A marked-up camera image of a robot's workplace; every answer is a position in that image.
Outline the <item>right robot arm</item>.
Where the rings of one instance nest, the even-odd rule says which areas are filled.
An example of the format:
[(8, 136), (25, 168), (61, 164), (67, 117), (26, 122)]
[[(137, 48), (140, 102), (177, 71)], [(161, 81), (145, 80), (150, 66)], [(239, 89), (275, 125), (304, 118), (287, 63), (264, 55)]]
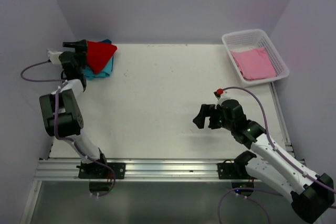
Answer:
[(202, 129), (205, 120), (212, 130), (224, 128), (247, 148), (241, 157), (245, 171), (281, 194), (305, 222), (315, 223), (335, 202), (333, 179), (318, 174), (287, 153), (259, 123), (244, 114), (237, 100), (202, 104), (193, 123)]

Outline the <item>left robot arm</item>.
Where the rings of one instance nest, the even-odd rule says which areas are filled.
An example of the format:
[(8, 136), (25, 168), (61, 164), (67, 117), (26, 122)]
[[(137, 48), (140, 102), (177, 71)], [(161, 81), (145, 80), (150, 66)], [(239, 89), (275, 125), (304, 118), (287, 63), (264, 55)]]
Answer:
[(83, 68), (87, 61), (88, 42), (64, 42), (63, 47), (72, 51), (47, 50), (48, 62), (61, 65), (65, 80), (56, 91), (39, 97), (45, 130), (49, 136), (68, 143), (81, 158), (80, 169), (85, 171), (107, 167), (99, 147), (83, 131), (83, 117), (77, 98), (87, 87)]

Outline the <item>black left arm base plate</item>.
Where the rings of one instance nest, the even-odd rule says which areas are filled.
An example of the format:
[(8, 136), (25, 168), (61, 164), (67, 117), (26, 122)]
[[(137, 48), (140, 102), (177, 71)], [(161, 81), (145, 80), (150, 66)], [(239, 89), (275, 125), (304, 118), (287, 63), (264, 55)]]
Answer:
[(105, 155), (102, 153), (97, 162), (108, 166), (109, 169), (94, 162), (89, 164), (81, 162), (80, 165), (76, 166), (79, 169), (78, 177), (80, 179), (124, 179), (126, 163), (107, 162)]

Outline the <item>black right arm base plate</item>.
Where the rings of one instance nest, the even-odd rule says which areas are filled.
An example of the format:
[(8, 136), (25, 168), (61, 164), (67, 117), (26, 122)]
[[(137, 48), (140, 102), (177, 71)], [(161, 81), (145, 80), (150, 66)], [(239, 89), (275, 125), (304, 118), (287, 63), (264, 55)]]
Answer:
[(256, 154), (250, 151), (244, 151), (235, 159), (226, 159), (223, 162), (217, 163), (218, 178), (231, 180), (250, 179), (251, 176), (248, 175), (246, 166), (256, 157)]

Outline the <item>red t-shirt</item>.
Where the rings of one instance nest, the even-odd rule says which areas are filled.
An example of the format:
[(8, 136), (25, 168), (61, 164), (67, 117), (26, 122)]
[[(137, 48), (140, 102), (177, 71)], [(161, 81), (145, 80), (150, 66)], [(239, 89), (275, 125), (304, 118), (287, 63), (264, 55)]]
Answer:
[(117, 46), (109, 43), (87, 41), (87, 65), (98, 74), (113, 57)]

